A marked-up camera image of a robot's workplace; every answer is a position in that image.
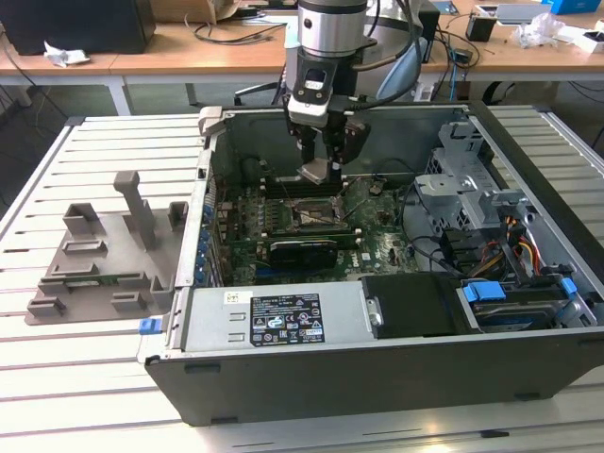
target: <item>white tissue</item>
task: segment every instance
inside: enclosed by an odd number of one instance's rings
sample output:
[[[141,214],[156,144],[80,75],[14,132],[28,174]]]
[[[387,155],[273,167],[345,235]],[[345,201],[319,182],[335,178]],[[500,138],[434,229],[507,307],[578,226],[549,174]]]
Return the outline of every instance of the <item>white tissue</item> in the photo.
[[[61,68],[66,68],[68,64],[78,64],[91,60],[83,50],[57,49],[46,41],[44,41],[44,46],[46,47],[44,56],[55,66],[60,66]]]

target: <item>blue box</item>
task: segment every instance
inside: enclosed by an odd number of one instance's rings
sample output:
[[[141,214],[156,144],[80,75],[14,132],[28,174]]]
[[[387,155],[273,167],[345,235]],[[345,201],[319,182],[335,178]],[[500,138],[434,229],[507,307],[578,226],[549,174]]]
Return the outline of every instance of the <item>blue box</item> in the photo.
[[[553,14],[577,14],[595,12],[600,0],[542,0],[542,5],[551,5]]]

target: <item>wooden desk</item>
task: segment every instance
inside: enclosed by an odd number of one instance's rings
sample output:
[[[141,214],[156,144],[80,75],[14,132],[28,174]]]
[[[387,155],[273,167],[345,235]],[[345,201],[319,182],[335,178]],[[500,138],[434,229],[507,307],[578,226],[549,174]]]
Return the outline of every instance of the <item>wooden desk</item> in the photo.
[[[461,14],[471,11],[478,0],[455,0]],[[506,0],[507,3],[527,3],[527,0]],[[568,25],[591,27],[604,16],[604,5],[594,14],[558,16]],[[455,16],[442,16],[446,29]],[[448,29],[464,35],[468,19],[453,21]],[[232,39],[261,30],[268,25],[220,25],[212,37]],[[604,80],[604,54],[588,55],[577,47],[560,42],[557,47],[522,49],[510,39],[513,26],[496,25],[489,42],[477,42],[480,62],[468,74],[469,81],[567,81]],[[197,40],[182,24],[159,24],[156,35],[144,54],[92,55],[92,62],[67,69],[53,66],[43,57],[20,57],[10,47],[15,61],[40,85],[106,85],[120,115],[133,111],[128,85],[175,83],[185,84],[190,103],[196,102],[193,84],[214,82],[264,83],[275,81],[285,61],[284,29],[271,35],[269,42],[251,45],[216,45]],[[455,38],[453,45],[469,46]],[[420,76],[421,94],[430,91],[446,69],[444,47],[436,42],[430,62],[423,66]],[[0,55],[0,84],[27,85],[28,82]]]
[[[461,14],[468,14],[475,0],[454,0]],[[505,3],[526,4],[526,0],[506,0]],[[604,4],[593,14],[570,14],[556,16],[567,25],[591,28],[596,25],[599,18],[604,16]],[[468,18],[456,19],[447,29],[447,24],[455,16],[441,16],[440,26],[443,30],[465,36]],[[577,79],[602,79],[604,76],[604,54],[586,54],[578,47],[565,42],[559,42],[557,47],[543,46],[522,49],[514,42],[510,35],[515,26],[495,25],[493,34],[488,42],[475,42],[480,50],[480,62],[472,68],[468,79],[487,80],[573,80]],[[456,38],[451,43],[461,49],[470,49],[469,45]],[[439,43],[434,43],[430,62],[424,65],[423,73],[442,73],[446,69],[446,51]]]
[[[218,25],[214,39],[235,39],[261,31],[269,25]],[[228,75],[270,74],[281,71],[285,61],[284,27],[271,40],[249,45],[217,45],[201,42],[183,24],[158,25],[144,54],[120,55],[111,64],[113,75]]]
[[[28,76],[108,76],[109,68],[117,58],[117,54],[94,54],[88,63],[60,68],[40,55],[30,57],[19,55],[6,35],[3,35],[1,40],[12,59]],[[4,50],[0,50],[0,76],[19,75],[19,70],[7,58]]]

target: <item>blue plastic tab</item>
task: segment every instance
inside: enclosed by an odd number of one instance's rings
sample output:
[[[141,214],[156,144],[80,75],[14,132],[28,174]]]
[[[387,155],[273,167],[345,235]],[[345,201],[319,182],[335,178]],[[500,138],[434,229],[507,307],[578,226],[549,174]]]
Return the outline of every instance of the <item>blue plastic tab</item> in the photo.
[[[155,335],[161,333],[161,320],[158,318],[142,319],[139,324],[139,333],[141,335]]]
[[[463,293],[465,294],[465,298],[468,299],[468,302],[476,302],[478,300],[478,294],[474,292],[474,289],[471,286],[466,286],[463,288]]]
[[[503,300],[506,294],[498,281],[473,281],[463,288],[468,302]]]
[[[575,282],[572,278],[565,277],[562,279],[560,284],[568,297],[573,297],[577,293],[577,285],[575,285]]]

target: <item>sticker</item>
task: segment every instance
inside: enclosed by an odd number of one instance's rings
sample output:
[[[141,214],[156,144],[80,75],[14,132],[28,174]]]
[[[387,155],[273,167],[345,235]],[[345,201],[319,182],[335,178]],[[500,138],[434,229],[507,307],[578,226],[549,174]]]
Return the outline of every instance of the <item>sticker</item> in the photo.
[[[249,299],[254,295],[251,291],[227,291],[225,304],[249,304]]]
[[[258,346],[324,343],[325,330],[319,294],[251,297],[250,343]]]

